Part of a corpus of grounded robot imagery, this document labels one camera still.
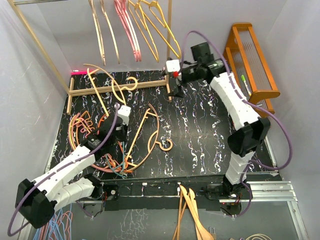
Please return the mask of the metal hanging rod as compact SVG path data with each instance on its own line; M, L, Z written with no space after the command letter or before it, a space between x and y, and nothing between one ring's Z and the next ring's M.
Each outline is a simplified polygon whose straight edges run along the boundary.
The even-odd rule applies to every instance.
M66 0L19 0L13 1L15 6L19 5L32 5L32 4L42 4L42 3L52 3L52 2L62 2Z

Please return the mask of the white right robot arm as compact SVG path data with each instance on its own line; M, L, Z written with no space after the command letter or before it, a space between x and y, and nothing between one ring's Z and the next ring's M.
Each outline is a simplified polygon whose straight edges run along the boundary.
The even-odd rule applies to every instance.
M245 187L246 168L257 147L264 141L271 123L246 102L226 60L215 59L208 42L192 46L191 51L194 63L189 63L187 67L182 67L177 59L169 58L165 62L164 72L176 83L176 89L168 96L182 98L182 87L190 82L205 80L222 100L235 129L227 139L231 156L221 187L208 186L207 190L221 192L233 199Z

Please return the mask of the wooden hangers on floor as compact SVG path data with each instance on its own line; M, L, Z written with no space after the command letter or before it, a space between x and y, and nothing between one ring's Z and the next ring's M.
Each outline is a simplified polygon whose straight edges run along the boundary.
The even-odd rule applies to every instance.
M202 225L199 219L198 206L196 201L195 192L190 188L187 190L182 184L179 185L179 206L178 206L178 220L173 233L173 240L179 240L181 234L181 222L184 216L185 210L188 209L194 223L197 240L215 240L216 237L213 233L210 233Z

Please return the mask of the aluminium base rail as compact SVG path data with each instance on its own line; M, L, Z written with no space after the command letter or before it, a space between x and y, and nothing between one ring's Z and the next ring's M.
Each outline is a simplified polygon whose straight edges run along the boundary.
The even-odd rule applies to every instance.
M291 181L248 181L252 202L297 202Z

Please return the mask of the orange wooden shelf rack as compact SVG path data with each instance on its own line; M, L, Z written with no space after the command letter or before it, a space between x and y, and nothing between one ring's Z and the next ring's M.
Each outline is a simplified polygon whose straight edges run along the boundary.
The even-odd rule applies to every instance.
M280 91L251 23L232 25L223 56L248 102L274 114L271 99L279 97ZM251 96L245 89L241 75L244 75L246 79Z

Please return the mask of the pink tape strip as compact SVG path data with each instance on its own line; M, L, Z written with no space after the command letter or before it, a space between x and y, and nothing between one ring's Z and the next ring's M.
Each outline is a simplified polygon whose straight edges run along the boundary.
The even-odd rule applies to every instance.
M86 75L87 71L73 71L70 73L71 76L76 76L76 75Z

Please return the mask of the green white marker pen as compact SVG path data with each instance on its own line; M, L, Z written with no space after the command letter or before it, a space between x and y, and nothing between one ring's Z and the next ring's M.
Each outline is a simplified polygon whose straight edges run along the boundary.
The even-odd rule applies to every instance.
M242 82L244 84L246 92L248 93L248 96L250 97L252 95L252 93L250 91L249 85L247 84L246 78L245 78L245 76L243 74L241 75L241 80L242 80Z

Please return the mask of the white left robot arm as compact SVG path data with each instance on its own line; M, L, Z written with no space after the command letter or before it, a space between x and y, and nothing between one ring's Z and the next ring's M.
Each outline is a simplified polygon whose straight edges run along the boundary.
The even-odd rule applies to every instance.
M82 198L93 200L103 195L103 187L91 176L71 180L110 152L117 141L125 141L129 115L118 112L113 120L87 136L76 149L47 173L30 181L24 179L17 188L15 207L35 229L46 225L53 215Z

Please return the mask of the yellow velvet hanger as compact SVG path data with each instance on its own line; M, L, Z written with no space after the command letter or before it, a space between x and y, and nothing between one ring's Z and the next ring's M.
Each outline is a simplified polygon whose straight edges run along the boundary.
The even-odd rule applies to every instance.
M139 0L146 17L146 23L151 26L166 44L166 56L173 54L181 58L181 48L172 30L173 1L168 0L167 11L164 12L157 0Z
M153 36L149 30L149 27L147 25L145 12L141 4L138 1L133 2L132 0L128 0L127 7L142 37L144 38L144 41L146 42L150 52L152 53L155 61L158 63L159 62L158 49L154 42Z

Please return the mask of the wooden clothes rack frame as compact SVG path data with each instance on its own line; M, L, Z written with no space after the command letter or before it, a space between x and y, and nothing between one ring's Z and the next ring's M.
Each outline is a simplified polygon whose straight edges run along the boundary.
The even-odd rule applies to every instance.
M37 37L36 33L30 27L28 21L26 20L26 18L23 15L22 11L18 7L19 5L40 4L40 3L49 3L49 2L61 2L61 1L62 0L28 0L28 1L7 0L9 5L11 6L12 10L15 12L17 17L20 19L21 23L23 24L23 26L27 30L27 32L30 34L30 36L33 39L35 45L38 47L38 49L41 52L42 56L44 57L46 62L49 64L49 67L51 68L51 70L55 74L56 78L59 80L59 82L62 85L63 89L65 90L65 92L66 92L66 94L68 96L68 98L67 98L68 102L67 102L67 108L66 108L66 113L68 115L71 114L71 111L72 111L72 100L73 100L73 97L76 97L76 96L86 96L86 95L97 94L98 98L101 100L101 97L100 97L99 93L110 93L110 92L113 92L114 94L116 94L116 91L118 91L118 92L120 92L122 94L122 99L119 98L119 97L117 97L117 99L119 101L122 101L122 103L124 104L125 97L123 95L123 91L133 91L134 89L144 89L144 88L153 88L153 87L166 86L167 93L170 92L169 77L168 76L166 76L164 80L147 81L147 82L141 82L141 83L138 83L136 81L135 84L133 84L133 83L122 84L122 85L117 86L116 88L114 86L98 87L97 88L92 82L93 88L84 88L84 89L80 89L80 90L74 90L73 89L74 78L71 77L70 84L69 84L69 87L68 87L66 85L62 75L60 74L60 72L58 71L57 67L53 63L52 59L50 58L49 54L47 53L47 51L45 50L44 46L42 45L42 43L40 42L39 38ZM115 35L114 35L114 32L113 32L113 28L111 26L109 17L107 15L106 10L105 10L104 1L100 0L99 2L100 2L100 6L101 6L101 11L102 11L102 13L103 13L103 15L105 17L105 20L106 20L108 26L109 26L109 30L110 30L110 33L111 33L111 37L112 37L115 53L116 53L116 56L117 56L117 62L118 62L118 64L120 64L119 50L118 50L118 47L117 47L117 43L116 43ZM92 12L93 22L94 22L96 35L97 35L97 40L98 40L98 47L99 47L100 57L101 57L103 65L106 66L106 55L105 55L105 50L104 50L104 42L103 42L103 36L102 36L102 31L101 31L101 27L100 27L97 11L95 9L95 5L94 5L94 1L93 0L88 0L88 3L89 3L89 6L90 6L90 9L91 9L91 12ZM120 19L123 18L123 21L121 20L122 21L122 25L124 27L124 30L126 30L128 39L129 39L131 47L132 47L133 55L135 57L135 60L136 60L136 62L141 62L142 61L142 55L141 55L141 50L140 50L140 47L139 47L139 44L138 44L138 38L136 36L136 32L134 31L134 27L133 27L133 24L132 24L132 22L130 20L129 14L128 14L127 10L125 9L126 1L125 0L122 0L122 1L115 0L115 3L116 3L115 6L119 7L119 12L117 11L117 13L119 14L118 16L120 17ZM161 17L163 18L162 20L165 23L164 26L168 31L167 38L165 38L161 34L161 32L157 29L156 26L154 26L154 24L151 21L149 21L149 22L153 26L153 28L158 32L158 34L164 40L164 42L166 43L166 45L167 45L167 58L169 58L170 57L170 51L175 52L174 49L172 48L171 44L170 44L171 38L172 39L174 38L174 35L170 33L171 23L172 23L172 0L168 1L168 23L166 21L166 18L163 15L163 11L162 11L161 7L158 6L158 2L157 1L155 1L154 4L152 2L151 3L145 2L145 3L146 3L146 5L148 7L156 7L156 9L161 14ZM158 50L157 50L157 47L156 47L156 44L154 43L154 41L152 40L152 44L154 45L154 49L156 50L155 51L156 54L153 52L153 49L149 45L147 40L146 40L146 43L148 44L148 47L150 48L155 60L157 62L159 62L159 53L157 52ZM102 69L100 67L97 67L95 65L92 65L92 64L85 64L85 66L95 67L96 69L93 70L92 72L89 72L89 68L88 68L87 71L85 71L84 73L80 73L80 74L88 74L88 76L90 77L90 74L96 73L98 70L107 73L104 69Z

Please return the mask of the orange thin hanger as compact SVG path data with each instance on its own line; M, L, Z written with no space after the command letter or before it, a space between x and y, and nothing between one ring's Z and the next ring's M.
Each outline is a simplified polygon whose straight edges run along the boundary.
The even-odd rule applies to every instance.
M80 144L79 134L82 134L83 137L87 137L93 130L95 130L95 127L87 110L82 114L77 113L74 115L69 122L67 131L71 149L75 150ZM114 173L122 178L126 178L127 174L133 173L133 170L127 169L129 163L125 157L125 143L118 141L116 146L120 148L122 153L121 163L118 163L112 158L111 154L108 153L102 157L102 160L104 160L103 166L92 164L91 167L103 173Z

